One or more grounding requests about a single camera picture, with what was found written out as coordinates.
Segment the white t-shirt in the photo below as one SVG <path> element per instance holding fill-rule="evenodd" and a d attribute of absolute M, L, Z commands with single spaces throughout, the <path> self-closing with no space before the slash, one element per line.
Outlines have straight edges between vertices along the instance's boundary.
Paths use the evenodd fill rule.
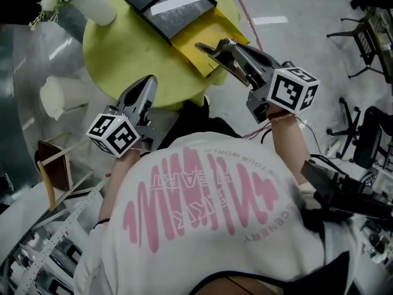
<path fill-rule="evenodd" d="M 348 290 L 359 252 L 352 226 L 325 223 L 322 241 L 303 225 L 304 204 L 289 169 L 263 146 L 213 133 L 181 138 L 127 173 L 111 220 L 90 232 L 74 291 L 188 294 L 223 271 L 291 281 L 344 251 Z"/>

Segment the floor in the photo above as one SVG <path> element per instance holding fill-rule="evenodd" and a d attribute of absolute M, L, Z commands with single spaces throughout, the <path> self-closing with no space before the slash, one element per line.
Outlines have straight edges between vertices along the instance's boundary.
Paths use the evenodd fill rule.
<path fill-rule="evenodd" d="M 326 38 L 326 34 L 350 30 L 355 23 L 340 22 L 341 17 L 361 18 L 364 13 L 352 10 L 350 0 L 242 0 L 251 18 L 263 18 L 265 23 L 256 25 L 256 32 L 263 50 L 279 62 L 291 60 L 318 79 L 321 86 L 312 107 L 298 116 L 315 131 L 319 145 L 325 152 L 335 140 L 325 135 L 326 128 L 341 130 L 345 127 L 343 111 L 338 104 L 339 97 L 344 97 L 350 105 L 364 111 L 375 105 L 382 110 L 392 112 L 392 88 L 385 83 L 383 76 L 368 71 L 363 75 L 348 79 L 348 74 L 358 72 L 364 67 L 359 51 L 353 39 L 348 37 Z M 257 45 L 243 11 L 241 30 Z M 59 25 L 67 26 L 67 18 L 75 14 L 72 9 L 65 10 Z M 80 16 L 78 23 L 84 22 Z M 82 139 L 96 115 L 105 105 L 113 100 L 95 87 L 84 68 L 80 32 L 71 30 L 71 37 L 55 23 L 42 23 L 37 30 L 30 31 L 27 26 L 12 26 L 14 30 L 14 86 L 18 102 L 20 123 L 31 156 L 34 155 L 38 139 L 49 138 L 64 131 L 72 132 L 72 138 L 64 143 L 71 144 Z M 378 60 L 374 68 L 380 68 Z M 39 99 L 39 88 L 49 75 L 75 77 L 85 81 L 91 88 L 93 98 L 90 104 L 78 111 L 70 112 L 59 121 L 49 118 Z M 240 135 L 246 135 L 263 126 L 258 125 L 246 108 L 248 91 L 234 77 L 228 76 L 225 85 L 212 86 L 207 95 L 211 100 L 211 116 L 222 117 Z M 153 126 L 162 132 L 168 129 L 176 115 L 166 111 L 153 111 Z M 310 153 L 317 152 L 313 134 L 302 125 Z M 259 143 L 261 134 L 253 141 Z M 273 148 L 271 135 L 265 144 Z M 334 160 L 337 165 L 360 178 L 364 171 L 347 160 Z M 114 158 L 101 152 L 95 146 L 87 146 L 78 152 L 74 159 L 95 170 L 97 177 L 103 177 L 111 171 Z"/>

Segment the wooden stick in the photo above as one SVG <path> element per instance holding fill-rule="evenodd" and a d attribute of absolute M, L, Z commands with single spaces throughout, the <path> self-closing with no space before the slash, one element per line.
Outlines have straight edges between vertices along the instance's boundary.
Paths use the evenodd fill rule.
<path fill-rule="evenodd" d="M 38 165 L 39 171 L 41 172 L 42 179 L 44 180 L 45 188 L 48 192 L 49 210 L 53 211 L 56 207 L 56 204 L 55 204 L 55 191 L 53 190 L 52 182 L 50 181 L 49 176 L 48 176 L 47 172 L 45 171 L 43 164 L 40 161 L 38 161 L 37 165 Z"/>
<path fill-rule="evenodd" d="M 46 140 L 44 140 L 44 142 L 53 141 L 53 140 L 56 140 L 56 139 L 58 139 L 58 138 L 60 138 L 62 136 L 69 135 L 69 134 L 71 134 L 71 132 L 70 131 L 66 131 L 66 132 L 60 133 L 59 135 L 53 136 L 53 137 L 51 137 L 49 139 L 46 139 Z"/>
<path fill-rule="evenodd" d="M 75 149 L 75 148 L 77 148 L 77 147 L 79 147 L 79 146 L 81 146 L 81 145 L 83 145 L 83 144 L 85 144 L 87 142 L 90 142 L 90 140 L 89 139 L 82 140 L 82 141 L 74 144 L 73 146 L 70 146 L 67 149 L 65 149 L 65 150 L 63 150 L 63 151 L 61 151 L 61 152 L 59 152 L 59 153 L 49 157 L 48 159 L 43 160 L 42 161 L 43 166 L 48 165 L 50 162 L 53 162 L 54 160 L 58 159 L 59 157 L 65 155 L 67 153 L 70 153 L 73 149 Z"/>
<path fill-rule="evenodd" d="M 72 194 L 72 192 L 80 185 L 80 184 L 82 184 L 89 176 L 91 176 L 92 174 L 93 174 L 93 170 L 92 171 L 89 171 L 85 176 L 83 176 L 81 179 L 80 179 L 80 181 L 78 181 L 77 183 L 76 183 L 76 185 L 72 188 L 72 189 L 70 189 L 70 190 L 68 190 L 67 192 L 65 192 L 57 201 L 56 201 L 56 204 L 55 204 L 55 207 L 57 207 L 61 202 L 63 202 L 70 194 Z"/>

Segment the office chair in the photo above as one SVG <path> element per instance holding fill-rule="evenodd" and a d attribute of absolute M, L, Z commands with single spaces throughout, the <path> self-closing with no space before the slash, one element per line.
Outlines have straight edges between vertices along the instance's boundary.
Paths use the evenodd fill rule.
<path fill-rule="evenodd" d="M 343 152 L 336 153 L 336 157 L 338 159 L 342 159 L 345 152 L 348 150 L 349 145 L 351 144 L 352 140 L 356 140 L 357 136 L 359 135 L 359 131 L 357 129 L 357 124 L 359 123 L 359 118 L 360 118 L 360 109 L 359 107 L 355 107 L 355 111 L 357 112 L 356 118 L 354 121 L 352 121 L 351 113 L 349 112 L 348 104 L 346 103 L 345 99 L 340 97 L 338 100 L 340 104 L 344 105 L 344 110 L 345 110 L 345 116 L 346 120 L 348 123 L 348 129 L 339 131 L 339 132 L 333 132 L 332 129 L 327 129 L 326 133 L 331 136 L 341 136 L 341 135 L 346 135 L 347 139 L 345 141 L 345 145 L 343 148 Z"/>
<path fill-rule="evenodd" d="M 360 56 L 363 58 L 363 61 L 366 65 L 366 67 L 364 67 L 358 73 L 355 73 L 355 74 L 348 76 L 348 77 L 351 79 L 352 77 L 359 76 L 360 74 L 366 72 L 367 70 L 371 70 L 371 71 L 374 71 L 374 72 L 377 72 L 380 74 L 384 74 L 382 71 L 379 71 L 379 70 L 371 67 L 371 64 L 374 61 L 374 57 L 377 55 L 377 50 L 374 46 L 374 43 L 373 43 L 373 40 L 371 37 L 371 32 L 369 32 L 371 30 L 370 25 L 368 25 L 367 23 L 364 23 L 363 20 L 353 20 L 351 18 L 342 18 L 341 21 L 352 21 L 352 22 L 357 22 L 359 24 L 353 31 L 328 34 L 328 35 L 326 35 L 326 37 L 328 37 L 328 38 L 330 38 L 332 36 L 353 37 L 359 50 L 360 50 Z"/>
<path fill-rule="evenodd" d="M 337 158 L 343 158 L 349 144 L 353 140 L 356 149 L 351 162 L 365 169 L 369 169 L 374 164 L 377 153 L 380 152 L 386 158 L 384 169 L 393 171 L 393 142 L 389 143 L 388 151 L 385 151 L 379 145 L 381 142 L 382 130 L 384 130 L 387 135 L 393 136 L 393 116 L 389 116 L 377 107 L 371 106 L 365 111 L 362 125 L 357 128 L 360 117 L 359 108 L 355 108 L 357 115 L 353 122 L 348 105 L 343 98 L 340 98 L 340 103 L 343 104 L 345 108 L 349 125 L 348 129 L 336 133 L 333 133 L 331 129 L 326 130 L 326 133 L 332 136 L 348 135 L 343 152 L 341 154 L 338 153 Z"/>

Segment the equipment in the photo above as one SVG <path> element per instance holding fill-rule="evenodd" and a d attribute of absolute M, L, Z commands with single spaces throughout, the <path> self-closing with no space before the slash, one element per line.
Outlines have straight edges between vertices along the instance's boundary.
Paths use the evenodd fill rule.
<path fill-rule="evenodd" d="M 295 68 L 290 61 L 280 65 L 267 53 L 234 39 L 221 40 L 216 49 L 202 43 L 195 44 L 195 47 L 244 85 L 252 87 L 247 107 L 257 122 L 267 118 L 269 101 L 292 113 L 310 107 L 313 102 L 320 82 L 304 70 Z M 350 178 L 324 157 L 314 157 L 336 171 L 316 165 L 313 160 L 304 163 L 302 175 L 316 189 L 314 198 L 321 204 L 320 210 L 306 212 L 311 216 L 308 220 L 341 222 L 354 213 L 382 220 L 392 218 L 393 206 L 365 183 Z"/>
<path fill-rule="evenodd" d="M 147 113 L 157 91 L 155 76 L 146 76 L 128 87 L 115 106 L 107 106 L 86 135 L 104 152 L 121 157 L 139 139 L 152 141 Z"/>
<path fill-rule="evenodd" d="M 332 136 L 346 135 L 347 139 L 341 153 L 337 153 L 336 157 L 342 159 L 349 145 L 353 141 L 356 146 L 353 162 L 369 169 L 375 162 L 377 153 L 381 153 L 385 157 L 384 169 L 393 171 L 393 142 L 388 145 L 388 151 L 381 146 L 382 130 L 389 136 L 393 136 L 393 116 L 389 116 L 375 106 L 367 108 L 364 113 L 364 120 L 360 127 L 357 126 L 360 117 L 360 109 L 355 107 L 357 112 L 356 118 L 352 121 L 351 113 L 344 98 L 340 98 L 340 103 L 344 105 L 345 114 L 348 122 L 348 129 L 340 132 L 333 132 L 327 129 L 326 133 Z"/>
<path fill-rule="evenodd" d="M 267 53 L 235 39 L 222 39 L 216 49 L 202 43 L 195 47 L 252 87 L 246 104 L 258 123 L 267 118 L 269 101 L 297 113 L 309 108 L 314 100 L 319 80 L 291 61 L 280 65 Z"/>
<path fill-rule="evenodd" d="M 333 171 L 307 160 L 302 175 L 316 189 L 314 198 L 321 204 L 318 213 L 325 221 L 341 222 L 354 213 L 381 220 L 392 218 L 391 203 L 341 170 Z"/>

